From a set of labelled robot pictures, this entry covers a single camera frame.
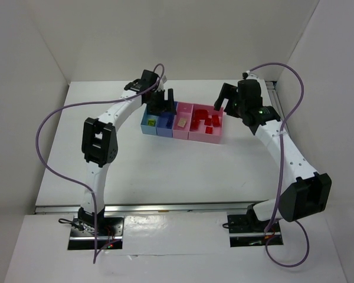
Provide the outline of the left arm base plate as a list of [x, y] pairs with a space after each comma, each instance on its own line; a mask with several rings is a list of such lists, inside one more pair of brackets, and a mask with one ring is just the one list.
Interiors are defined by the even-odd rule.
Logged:
[[[97, 234], [97, 249], [122, 249], [124, 217], [108, 217]], [[76, 217], [71, 221], [67, 249], [83, 251], [94, 249], [94, 229], [80, 222]]]

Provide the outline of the white lego brick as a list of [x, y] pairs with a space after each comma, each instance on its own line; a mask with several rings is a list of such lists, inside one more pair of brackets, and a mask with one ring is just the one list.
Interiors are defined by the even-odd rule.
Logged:
[[182, 117], [178, 120], [177, 126], [184, 128], [186, 126], [186, 124], [187, 124], [187, 119]]

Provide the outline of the red rounded lego brick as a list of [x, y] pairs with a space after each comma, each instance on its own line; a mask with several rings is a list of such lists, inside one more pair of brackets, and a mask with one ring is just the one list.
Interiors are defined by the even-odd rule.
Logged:
[[209, 117], [209, 112], [206, 109], [197, 109], [194, 111], [194, 120], [206, 120]]

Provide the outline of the lime green lego brick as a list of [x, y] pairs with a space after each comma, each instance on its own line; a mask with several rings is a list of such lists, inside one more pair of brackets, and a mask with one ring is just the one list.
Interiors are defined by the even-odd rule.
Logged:
[[147, 120], [147, 125], [150, 126], [150, 127], [155, 127], [156, 120], [155, 119], [148, 119]]

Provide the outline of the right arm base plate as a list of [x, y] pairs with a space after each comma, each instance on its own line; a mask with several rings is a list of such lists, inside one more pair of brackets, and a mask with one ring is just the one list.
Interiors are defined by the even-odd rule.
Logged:
[[255, 247], [283, 245], [280, 225], [274, 224], [265, 233], [269, 221], [259, 221], [247, 215], [228, 215], [222, 227], [229, 233], [230, 247]]

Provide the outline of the red long lego brick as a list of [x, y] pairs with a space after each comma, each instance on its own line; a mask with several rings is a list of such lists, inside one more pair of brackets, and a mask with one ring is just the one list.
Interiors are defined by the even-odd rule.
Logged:
[[213, 134], [213, 128], [212, 127], [206, 127], [205, 133], [206, 134]]

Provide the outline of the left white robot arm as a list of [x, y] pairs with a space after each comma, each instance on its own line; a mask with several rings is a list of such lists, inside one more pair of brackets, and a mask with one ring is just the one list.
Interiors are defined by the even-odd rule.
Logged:
[[104, 218], [104, 188], [110, 164], [115, 160], [119, 147], [117, 133], [130, 115], [146, 104], [154, 115], [175, 111], [173, 91], [165, 99], [163, 75], [144, 70], [142, 76], [128, 83], [119, 101], [97, 118], [87, 118], [83, 127], [81, 150], [87, 162], [86, 185], [78, 210], [78, 220], [99, 232], [104, 232], [108, 222]]

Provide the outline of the small red lego brick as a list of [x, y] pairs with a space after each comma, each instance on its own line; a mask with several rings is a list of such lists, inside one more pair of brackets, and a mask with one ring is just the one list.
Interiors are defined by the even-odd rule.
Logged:
[[197, 131], [200, 127], [200, 120], [197, 119], [193, 119], [192, 123], [191, 123], [191, 131]]

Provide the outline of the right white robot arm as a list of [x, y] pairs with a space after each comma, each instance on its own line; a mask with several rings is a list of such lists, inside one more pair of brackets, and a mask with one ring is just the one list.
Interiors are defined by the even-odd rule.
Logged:
[[300, 153], [283, 127], [283, 120], [272, 106], [265, 106], [260, 83], [245, 79], [237, 85], [222, 85], [214, 109], [223, 104], [224, 113], [241, 119], [252, 134], [265, 145], [280, 166], [277, 193], [274, 199], [248, 207], [251, 222], [287, 222], [323, 212], [326, 209], [332, 180], [320, 174]]

